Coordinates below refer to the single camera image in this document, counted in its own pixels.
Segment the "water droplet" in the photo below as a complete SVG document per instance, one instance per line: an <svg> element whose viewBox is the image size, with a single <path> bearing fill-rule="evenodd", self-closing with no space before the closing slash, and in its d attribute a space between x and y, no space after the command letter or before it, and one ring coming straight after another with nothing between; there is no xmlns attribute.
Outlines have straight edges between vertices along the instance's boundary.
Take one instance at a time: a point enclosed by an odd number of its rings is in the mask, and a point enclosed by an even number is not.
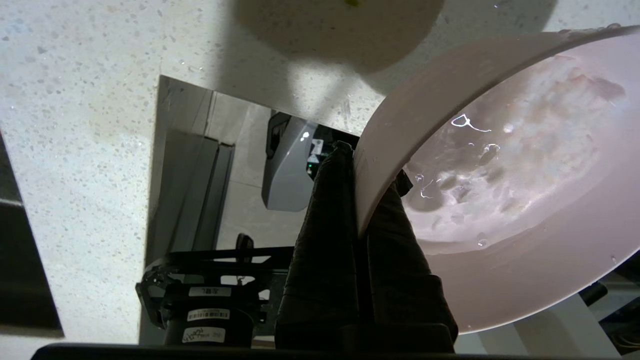
<svg viewBox="0 0 640 360"><path fill-rule="evenodd" d="M479 233L478 236L476 236L476 240L477 240L478 246L484 247L486 245L486 234Z"/></svg>

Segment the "white quartz countertop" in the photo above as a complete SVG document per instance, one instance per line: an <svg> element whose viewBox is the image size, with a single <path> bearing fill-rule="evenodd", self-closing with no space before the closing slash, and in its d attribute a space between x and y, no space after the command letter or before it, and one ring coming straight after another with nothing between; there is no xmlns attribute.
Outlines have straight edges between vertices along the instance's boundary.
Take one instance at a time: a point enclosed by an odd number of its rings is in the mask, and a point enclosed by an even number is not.
<svg viewBox="0 0 640 360"><path fill-rule="evenodd" d="M359 134L452 46L613 22L640 1L1 2L0 129L64 340L138 340L159 75Z"/></svg>

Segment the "speckled countertop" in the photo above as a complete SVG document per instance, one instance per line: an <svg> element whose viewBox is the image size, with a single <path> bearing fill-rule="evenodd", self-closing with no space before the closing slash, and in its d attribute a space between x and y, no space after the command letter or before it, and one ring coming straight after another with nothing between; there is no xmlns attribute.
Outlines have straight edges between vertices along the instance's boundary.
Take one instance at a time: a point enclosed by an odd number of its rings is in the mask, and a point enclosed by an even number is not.
<svg viewBox="0 0 640 360"><path fill-rule="evenodd" d="M612 22L640 1L3 1L0 129L65 341L137 342L160 74L359 133L454 45Z"/></svg>

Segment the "round object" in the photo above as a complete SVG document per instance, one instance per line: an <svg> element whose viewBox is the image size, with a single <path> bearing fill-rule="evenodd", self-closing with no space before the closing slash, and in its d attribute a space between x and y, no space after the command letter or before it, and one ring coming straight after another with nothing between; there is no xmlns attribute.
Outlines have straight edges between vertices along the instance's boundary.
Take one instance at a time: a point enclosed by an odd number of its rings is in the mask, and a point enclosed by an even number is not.
<svg viewBox="0 0 640 360"><path fill-rule="evenodd" d="M640 248L640 29L489 38L428 63L356 148L364 232L401 168L460 330L541 311Z"/></svg>

